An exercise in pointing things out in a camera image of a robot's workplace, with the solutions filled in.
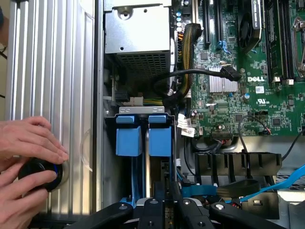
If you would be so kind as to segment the person's right hand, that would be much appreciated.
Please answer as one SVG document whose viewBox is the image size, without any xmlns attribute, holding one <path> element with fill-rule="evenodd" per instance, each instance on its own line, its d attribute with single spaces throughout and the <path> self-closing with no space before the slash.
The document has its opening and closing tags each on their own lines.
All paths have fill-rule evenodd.
<svg viewBox="0 0 305 229">
<path fill-rule="evenodd" d="M 32 218 L 42 209 L 48 192 L 34 188 L 52 182 L 53 171 L 42 171 L 17 180 L 23 162 L 18 162 L 0 175 L 0 227 L 2 229 L 25 229 Z"/>
</svg>

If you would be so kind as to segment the person's left hand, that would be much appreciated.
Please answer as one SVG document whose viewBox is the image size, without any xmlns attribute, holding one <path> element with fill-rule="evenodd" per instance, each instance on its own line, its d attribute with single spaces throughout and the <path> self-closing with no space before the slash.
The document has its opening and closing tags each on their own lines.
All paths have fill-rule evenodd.
<svg viewBox="0 0 305 229">
<path fill-rule="evenodd" d="M 0 170 L 13 165 L 16 156 L 40 158 L 54 164 L 69 159 L 68 151 L 51 132 L 50 122 L 42 116 L 0 123 Z"/>
</svg>

